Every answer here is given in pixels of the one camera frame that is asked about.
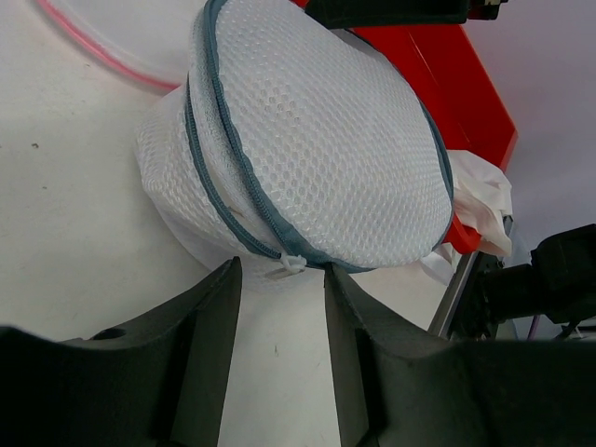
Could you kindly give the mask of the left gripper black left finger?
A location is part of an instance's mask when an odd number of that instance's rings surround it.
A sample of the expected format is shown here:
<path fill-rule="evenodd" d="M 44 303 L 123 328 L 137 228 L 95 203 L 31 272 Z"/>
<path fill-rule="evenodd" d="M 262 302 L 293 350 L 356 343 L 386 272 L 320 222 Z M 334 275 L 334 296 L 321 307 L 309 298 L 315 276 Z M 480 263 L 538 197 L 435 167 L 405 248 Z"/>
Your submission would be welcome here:
<path fill-rule="evenodd" d="M 237 331 L 239 259 L 90 339 L 1 330 L 5 446 L 214 446 Z"/>

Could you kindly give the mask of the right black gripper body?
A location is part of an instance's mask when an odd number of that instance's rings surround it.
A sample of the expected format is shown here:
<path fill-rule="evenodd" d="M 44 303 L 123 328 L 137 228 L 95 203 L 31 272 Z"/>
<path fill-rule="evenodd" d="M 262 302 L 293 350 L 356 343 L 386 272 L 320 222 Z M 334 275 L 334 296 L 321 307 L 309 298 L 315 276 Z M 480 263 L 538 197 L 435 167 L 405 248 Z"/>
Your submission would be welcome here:
<path fill-rule="evenodd" d="M 495 20 L 500 0 L 311 0 L 305 13 L 326 28 L 462 24 Z"/>

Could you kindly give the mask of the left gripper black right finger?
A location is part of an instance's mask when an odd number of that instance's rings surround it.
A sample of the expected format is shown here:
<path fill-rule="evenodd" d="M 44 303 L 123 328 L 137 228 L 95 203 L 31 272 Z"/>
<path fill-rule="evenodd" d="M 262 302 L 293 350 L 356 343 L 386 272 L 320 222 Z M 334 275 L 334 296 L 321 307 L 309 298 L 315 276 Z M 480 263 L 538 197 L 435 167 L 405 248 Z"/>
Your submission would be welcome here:
<path fill-rule="evenodd" d="M 594 444 L 592 342 L 451 342 L 337 265 L 326 268 L 324 288 L 344 446 Z"/>

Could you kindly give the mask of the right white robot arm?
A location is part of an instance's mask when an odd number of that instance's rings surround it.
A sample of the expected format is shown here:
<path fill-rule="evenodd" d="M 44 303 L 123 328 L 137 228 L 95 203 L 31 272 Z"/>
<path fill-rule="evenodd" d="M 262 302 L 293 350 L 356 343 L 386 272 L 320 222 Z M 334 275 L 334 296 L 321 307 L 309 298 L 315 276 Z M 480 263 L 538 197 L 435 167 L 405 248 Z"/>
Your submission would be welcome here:
<path fill-rule="evenodd" d="M 497 1 L 307 1 L 329 28 L 350 28 L 403 71 L 446 145 L 504 169 L 517 131 L 463 24 L 494 20 Z M 495 335 L 499 323 L 547 316 L 571 332 L 595 314 L 595 229 L 545 239 L 529 264 L 506 268 L 481 253 L 478 230 L 455 216 L 447 241 L 461 254 L 429 325 L 444 338 Z"/>

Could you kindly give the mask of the grey-trimmed white mesh laundry bag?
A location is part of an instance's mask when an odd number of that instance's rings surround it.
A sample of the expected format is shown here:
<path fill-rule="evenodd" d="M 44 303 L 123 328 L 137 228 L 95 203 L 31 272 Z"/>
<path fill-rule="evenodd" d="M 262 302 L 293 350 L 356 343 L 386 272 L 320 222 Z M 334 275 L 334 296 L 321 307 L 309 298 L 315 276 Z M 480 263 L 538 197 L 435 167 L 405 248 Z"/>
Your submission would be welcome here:
<path fill-rule="evenodd" d="M 441 135 L 394 65 L 290 1 L 209 1 L 189 70 L 144 119 L 142 187 L 181 244 L 288 289 L 431 253 L 454 217 Z"/>

